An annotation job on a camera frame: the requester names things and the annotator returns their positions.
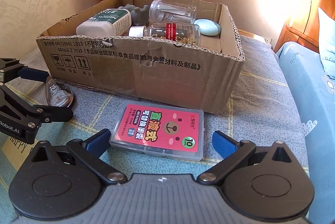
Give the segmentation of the grey rubber animal toy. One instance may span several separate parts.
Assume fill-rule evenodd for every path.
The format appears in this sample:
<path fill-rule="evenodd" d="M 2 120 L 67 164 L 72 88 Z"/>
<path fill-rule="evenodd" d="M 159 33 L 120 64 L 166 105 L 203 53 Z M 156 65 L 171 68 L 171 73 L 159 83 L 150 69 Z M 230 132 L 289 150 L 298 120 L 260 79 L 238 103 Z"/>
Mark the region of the grey rubber animal toy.
<path fill-rule="evenodd" d="M 119 9 L 126 9 L 130 12 L 133 26 L 149 25 L 149 8 L 150 7 L 148 5 L 144 5 L 140 8 L 131 4 L 119 7 Z"/>

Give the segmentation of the blue floral pillow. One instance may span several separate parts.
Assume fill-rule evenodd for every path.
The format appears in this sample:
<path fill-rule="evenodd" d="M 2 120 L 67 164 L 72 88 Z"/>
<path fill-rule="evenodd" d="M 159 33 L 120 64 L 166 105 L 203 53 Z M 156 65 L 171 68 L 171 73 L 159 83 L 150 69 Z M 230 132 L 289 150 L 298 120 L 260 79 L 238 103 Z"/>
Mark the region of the blue floral pillow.
<path fill-rule="evenodd" d="M 319 32 L 318 49 L 326 75 L 335 78 L 335 21 L 318 8 Z"/>

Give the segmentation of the checked blue grey blanket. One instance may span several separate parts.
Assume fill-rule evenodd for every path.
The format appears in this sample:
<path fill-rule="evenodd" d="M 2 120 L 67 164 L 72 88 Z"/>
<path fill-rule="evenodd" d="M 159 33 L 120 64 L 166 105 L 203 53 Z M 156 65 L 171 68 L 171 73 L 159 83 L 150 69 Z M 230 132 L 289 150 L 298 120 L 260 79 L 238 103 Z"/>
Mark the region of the checked blue grey blanket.
<path fill-rule="evenodd" d="M 103 161 L 131 175 L 134 173 L 193 174 L 197 176 L 221 160 L 212 146 L 212 134 L 221 131 L 236 140 L 258 146 L 284 141 L 304 169 L 307 149 L 300 116 L 275 53 L 263 42 L 241 38 L 245 62 L 231 96 L 218 114 L 204 116 L 204 152 L 199 162 L 161 158 L 111 148 Z M 102 129 L 113 130 L 124 97 L 72 86 L 75 101 L 70 122 L 44 124 L 37 140 L 64 145 L 74 138 L 87 139 Z"/>

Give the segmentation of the pink card case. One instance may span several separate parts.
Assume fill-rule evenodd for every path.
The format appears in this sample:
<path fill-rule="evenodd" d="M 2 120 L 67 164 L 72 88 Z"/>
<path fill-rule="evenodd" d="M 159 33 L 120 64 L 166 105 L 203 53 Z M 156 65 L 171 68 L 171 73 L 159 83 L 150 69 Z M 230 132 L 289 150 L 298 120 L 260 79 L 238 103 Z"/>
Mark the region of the pink card case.
<path fill-rule="evenodd" d="M 204 148 L 204 112 L 127 100 L 110 144 L 155 157 L 200 161 Z"/>

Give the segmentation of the clear plastic jar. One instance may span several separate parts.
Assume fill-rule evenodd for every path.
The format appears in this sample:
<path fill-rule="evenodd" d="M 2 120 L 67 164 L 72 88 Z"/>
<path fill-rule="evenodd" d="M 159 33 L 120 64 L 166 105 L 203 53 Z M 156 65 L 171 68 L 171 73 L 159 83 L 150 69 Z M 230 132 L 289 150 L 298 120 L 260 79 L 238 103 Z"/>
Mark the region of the clear plastic jar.
<path fill-rule="evenodd" d="M 152 1 L 149 7 L 149 20 L 152 23 L 194 24 L 196 7 L 163 0 Z"/>

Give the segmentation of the wooden headboard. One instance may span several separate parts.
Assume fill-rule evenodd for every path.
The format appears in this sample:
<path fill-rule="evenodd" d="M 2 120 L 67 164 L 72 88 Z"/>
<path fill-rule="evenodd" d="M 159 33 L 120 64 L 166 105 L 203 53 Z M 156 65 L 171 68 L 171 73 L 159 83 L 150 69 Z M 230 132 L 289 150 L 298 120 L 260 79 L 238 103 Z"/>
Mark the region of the wooden headboard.
<path fill-rule="evenodd" d="M 274 51 L 293 41 L 318 53 L 319 8 L 334 19 L 334 0 L 298 0 L 298 11 L 285 21 Z"/>

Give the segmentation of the yellow paper card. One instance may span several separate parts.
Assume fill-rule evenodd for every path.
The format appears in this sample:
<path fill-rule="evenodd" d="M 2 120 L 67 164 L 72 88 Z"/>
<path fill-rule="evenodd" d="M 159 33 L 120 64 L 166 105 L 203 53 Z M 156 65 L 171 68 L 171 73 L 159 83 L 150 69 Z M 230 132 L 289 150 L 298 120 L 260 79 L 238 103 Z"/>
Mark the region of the yellow paper card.
<path fill-rule="evenodd" d="M 2 147 L 4 155 L 9 160 L 10 164 L 16 169 L 20 169 L 23 162 L 28 157 L 33 145 L 19 141 L 14 137 L 8 137 Z"/>

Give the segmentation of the blue floral bed sheet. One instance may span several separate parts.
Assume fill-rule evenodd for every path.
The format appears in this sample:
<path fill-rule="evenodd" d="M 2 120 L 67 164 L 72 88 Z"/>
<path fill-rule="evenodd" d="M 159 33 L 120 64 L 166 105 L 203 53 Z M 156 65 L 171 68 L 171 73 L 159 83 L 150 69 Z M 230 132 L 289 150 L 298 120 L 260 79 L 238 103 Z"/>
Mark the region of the blue floral bed sheet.
<path fill-rule="evenodd" d="M 279 66 L 296 103 L 307 147 L 314 201 L 312 223 L 334 222 L 334 80 L 320 55 L 296 42 L 277 51 Z"/>

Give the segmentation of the white green medical bottle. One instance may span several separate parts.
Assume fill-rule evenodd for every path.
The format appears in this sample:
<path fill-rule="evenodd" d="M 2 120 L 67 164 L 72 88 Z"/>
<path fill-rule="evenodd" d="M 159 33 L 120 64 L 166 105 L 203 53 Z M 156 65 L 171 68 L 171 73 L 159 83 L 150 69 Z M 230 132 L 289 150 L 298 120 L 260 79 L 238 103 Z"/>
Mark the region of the white green medical bottle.
<path fill-rule="evenodd" d="M 131 13 L 126 9 L 104 9 L 76 28 L 77 35 L 89 37 L 121 36 L 132 25 Z"/>

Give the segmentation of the open cardboard box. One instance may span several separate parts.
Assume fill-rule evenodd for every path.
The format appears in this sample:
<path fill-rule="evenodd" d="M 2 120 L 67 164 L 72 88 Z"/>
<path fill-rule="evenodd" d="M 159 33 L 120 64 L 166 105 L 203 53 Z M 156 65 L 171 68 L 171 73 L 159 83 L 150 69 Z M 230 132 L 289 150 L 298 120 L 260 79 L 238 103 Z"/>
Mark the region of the open cardboard box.
<path fill-rule="evenodd" d="M 100 91 L 148 99 L 208 113 L 224 110 L 245 62 L 228 7 L 202 0 L 164 0 L 196 8 L 196 16 L 220 24 L 219 36 L 199 45 L 150 37 L 88 37 L 76 33 L 107 8 L 138 7 L 153 0 L 103 0 L 40 34 L 37 45 L 51 75 Z"/>

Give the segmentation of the capsule bottle with silver cap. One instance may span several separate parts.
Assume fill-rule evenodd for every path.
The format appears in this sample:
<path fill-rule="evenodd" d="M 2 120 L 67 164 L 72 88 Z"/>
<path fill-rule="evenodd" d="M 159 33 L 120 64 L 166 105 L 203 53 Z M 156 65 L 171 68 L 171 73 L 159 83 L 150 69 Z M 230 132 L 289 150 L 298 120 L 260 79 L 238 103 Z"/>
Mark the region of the capsule bottle with silver cap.
<path fill-rule="evenodd" d="M 133 26 L 130 37 L 152 37 L 189 45 L 200 45 L 200 28 L 195 24 L 155 23 L 150 26 Z"/>

